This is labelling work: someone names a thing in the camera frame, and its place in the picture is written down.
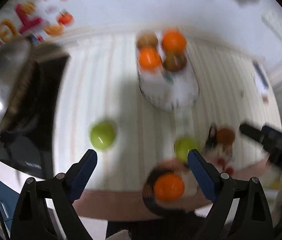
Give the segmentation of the dark red round fruit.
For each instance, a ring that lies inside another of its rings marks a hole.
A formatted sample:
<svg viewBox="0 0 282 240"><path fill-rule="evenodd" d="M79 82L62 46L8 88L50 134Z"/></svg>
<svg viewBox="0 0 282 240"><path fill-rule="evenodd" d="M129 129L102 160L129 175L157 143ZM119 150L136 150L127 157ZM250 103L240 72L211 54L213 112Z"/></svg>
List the dark red round fruit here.
<svg viewBox="0 0 282 240"><path fill-rule="evenodd" d="M221 128L217 131L217 143L223 146L232 145L235 140L236 134L230 128Z"/></svg>

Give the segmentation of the green apple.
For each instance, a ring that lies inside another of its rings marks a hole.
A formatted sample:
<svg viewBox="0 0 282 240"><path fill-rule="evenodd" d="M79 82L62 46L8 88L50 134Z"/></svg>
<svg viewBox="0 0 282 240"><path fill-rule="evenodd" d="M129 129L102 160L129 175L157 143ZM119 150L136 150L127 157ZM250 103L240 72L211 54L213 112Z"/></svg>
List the green apple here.
<svg viewBox="0 0 282 240"><path fill-rule="evenodd" d="M176 158L184 164L187 163L187 156L191 150L200 151L201 149L201 146L196 138L189 136L177 138L173 147Z"/></svg>
<svg viewBox="0 0 282 240"><path fill-rule="evenodd" d="M94 148L106 150L112 146L116 139L115 123L104 120L94 124L90 131L90 141Z"/></svg>

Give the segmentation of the orange low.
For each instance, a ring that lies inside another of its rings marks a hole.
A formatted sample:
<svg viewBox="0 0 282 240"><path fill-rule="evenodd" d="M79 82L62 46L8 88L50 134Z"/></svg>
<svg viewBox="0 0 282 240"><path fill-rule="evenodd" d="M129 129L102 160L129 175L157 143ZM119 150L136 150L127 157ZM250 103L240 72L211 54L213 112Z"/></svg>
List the orange low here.
<svg viewBox="0 0 282 240"><path fill-rule="evenodd" d="M174 202L185 193L185 183L180 175L168 172L155 181L153 191L157 200Z"/></svg>

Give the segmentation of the calico cat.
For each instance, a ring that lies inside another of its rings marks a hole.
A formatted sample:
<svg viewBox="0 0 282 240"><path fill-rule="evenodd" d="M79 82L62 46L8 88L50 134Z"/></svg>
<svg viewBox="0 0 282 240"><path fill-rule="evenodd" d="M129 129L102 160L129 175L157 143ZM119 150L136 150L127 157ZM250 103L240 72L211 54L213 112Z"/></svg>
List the calico cat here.
<svg viewBox="0 0 282 240"><path fill-rule="evenodd" d="M212 124L202 152L203 156L214 161L221 173L229 176L235 173L231 163L235 138L236 133L232 128L217 127ZM189 187L184 178L190 170L187 156L191 150L198 150L199 145L194 137L184 135L174 141L173 149L175 158L158 164L151 171L142 188L142 200L145 206L161 217L184 212L175 207L163 207L161 204L171 204L185 195Z"/></svg>

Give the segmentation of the dark blue phone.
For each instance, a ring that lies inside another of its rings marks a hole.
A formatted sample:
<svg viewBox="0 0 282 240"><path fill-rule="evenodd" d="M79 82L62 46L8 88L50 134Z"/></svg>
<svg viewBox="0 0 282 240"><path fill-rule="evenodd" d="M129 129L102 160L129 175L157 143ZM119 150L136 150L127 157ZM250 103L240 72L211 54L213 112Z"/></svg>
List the dark blue phone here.
<svg viewBox="0 0 282 240"><path fill-rule="evenodd" d="M253 66L254 66L254 68L255 68L259 78L261 79L264 87L266 89L268 89L269 85L268 85L268 82L267 82L267 80L266 80L266 78L265 78L265 76L264 76L264 74L263 74L263 72L261 70L260 64L257 61L253 61Z"/></svg>

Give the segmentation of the white patterned fruit bowl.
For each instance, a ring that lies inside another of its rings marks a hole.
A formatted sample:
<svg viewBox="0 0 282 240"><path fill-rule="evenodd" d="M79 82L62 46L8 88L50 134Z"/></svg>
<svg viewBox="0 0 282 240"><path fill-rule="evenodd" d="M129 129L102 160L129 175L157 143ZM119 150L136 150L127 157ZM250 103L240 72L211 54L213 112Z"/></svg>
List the white patterned fruit bowl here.
<svg viewBox="0 0 282 240"><path fill-rule="evenodd" d="M190 109L199 98L200 88L197 75L186 48L183 51L187 58L186 67L176 73L165 70L162 64L168 52L163 51L161 39L163 32L167 30L142 32L153 32L157 35L158 45L155 49L159 52L162 63L154 72L140 69L138 64L140 49L136 47L139 87L142 95L154 107L171 112L177 109Z"/></svg>

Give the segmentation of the dark brown apple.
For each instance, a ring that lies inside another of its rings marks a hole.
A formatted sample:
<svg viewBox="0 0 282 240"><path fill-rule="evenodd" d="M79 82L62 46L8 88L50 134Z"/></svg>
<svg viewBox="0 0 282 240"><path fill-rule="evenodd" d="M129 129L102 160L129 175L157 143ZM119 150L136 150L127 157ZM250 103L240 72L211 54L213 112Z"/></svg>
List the dark brown apple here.
<svg viewBox="0 0 282 240"><path fill-rule="evenodd" d="M162 65L165 70L176 73L186 67L187 58L184 53L169 52L165 54L165 60Z"/></svg>

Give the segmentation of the orange in bowl rear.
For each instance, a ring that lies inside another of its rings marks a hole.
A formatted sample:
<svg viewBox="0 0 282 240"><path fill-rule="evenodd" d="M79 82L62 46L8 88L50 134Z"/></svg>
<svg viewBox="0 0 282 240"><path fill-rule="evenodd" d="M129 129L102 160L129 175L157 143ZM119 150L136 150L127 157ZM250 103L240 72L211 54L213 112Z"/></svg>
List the orange in bowl rear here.
<svg viewBox="0 0 282 240"><path fill-rule="evenodd" d="M171 53L182 53L187 45L186 38L177 29L169 29L163 32L161 46L163 51Z"/></svg>

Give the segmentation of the orange in bowl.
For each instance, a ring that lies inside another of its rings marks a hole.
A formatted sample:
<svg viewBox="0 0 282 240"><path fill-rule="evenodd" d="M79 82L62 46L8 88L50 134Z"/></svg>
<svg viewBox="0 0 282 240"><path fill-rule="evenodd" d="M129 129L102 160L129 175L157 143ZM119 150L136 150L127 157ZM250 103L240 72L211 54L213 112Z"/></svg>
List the orange in bowl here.
<svg viewBox="0 0 282 240"><path fill-rule="evenodd" d="M140 69L154 72L161 66L161 63L159 52L154 47L143 47L139 50L138 64Z"/></svg>
<svg viewBox="0 0 282 240"><path fill-rule="evenodd" d="M187 45L186 38L177 29L169 29L163 32L161 46L163 51L171 53L182 53Z"/></svg>

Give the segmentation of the orange in bowl left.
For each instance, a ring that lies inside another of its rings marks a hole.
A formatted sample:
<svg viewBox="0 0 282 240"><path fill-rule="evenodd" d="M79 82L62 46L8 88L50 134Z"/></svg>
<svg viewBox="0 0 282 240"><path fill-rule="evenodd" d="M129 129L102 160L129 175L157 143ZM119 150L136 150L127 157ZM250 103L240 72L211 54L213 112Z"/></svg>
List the orange in bowl left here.
<svg viewBox="0 0 282 240"><path fill-rule="evenodd" d="M161 63L159 52L154 47L143 47L139 50L138 64L140 69L154 72L161 66Z"/></svg>

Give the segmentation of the striped counter mat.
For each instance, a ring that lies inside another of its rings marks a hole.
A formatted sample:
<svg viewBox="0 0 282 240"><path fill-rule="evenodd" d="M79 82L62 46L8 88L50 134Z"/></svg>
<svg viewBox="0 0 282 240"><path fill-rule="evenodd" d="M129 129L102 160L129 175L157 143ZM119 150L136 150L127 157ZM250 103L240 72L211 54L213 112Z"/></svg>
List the striped counter mat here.
<svg viewBox="0 0 282 240"><path fill-rule="evenodd" d="M135 35L92 37L66 46L69 59L58 95L53 136L54 172L65 172L92 147L94 124L111 120L114 144L98 151L88 189L138 191L151 170L174 157L184 135L203 146L211 124L238 129L244 120L280 129L272 89L260 89L254 58L236 48L191 38L187 42L200 94L192 109L153 107L138 85Z"/></svg>

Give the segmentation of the brown-green apple rear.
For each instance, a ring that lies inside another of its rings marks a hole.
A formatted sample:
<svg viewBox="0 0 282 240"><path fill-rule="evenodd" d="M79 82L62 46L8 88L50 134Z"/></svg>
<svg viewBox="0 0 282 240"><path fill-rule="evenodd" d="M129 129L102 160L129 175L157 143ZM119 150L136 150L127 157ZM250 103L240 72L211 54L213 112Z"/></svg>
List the brown-green apple rear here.
<svg viewBox="0 0 282 240"><path fill-rule="evenodd" d="M158 45L157 35L153 32L142 33L137 37L137 48L153 47Z"/></svg>

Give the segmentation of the colourful wall sticker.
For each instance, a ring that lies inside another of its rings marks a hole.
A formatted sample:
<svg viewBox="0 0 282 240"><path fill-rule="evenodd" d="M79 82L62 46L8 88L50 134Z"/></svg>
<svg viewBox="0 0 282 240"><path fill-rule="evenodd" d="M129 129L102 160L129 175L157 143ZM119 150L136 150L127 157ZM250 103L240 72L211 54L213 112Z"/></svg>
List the colourful wall sticker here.
<svg viewBox="0 0 282 240"><path fill-rule="evenodd" d="M0 9L0 47L17 37L33 35L34 43L61 35L74 24L70 0L8 0Z"/></svg>

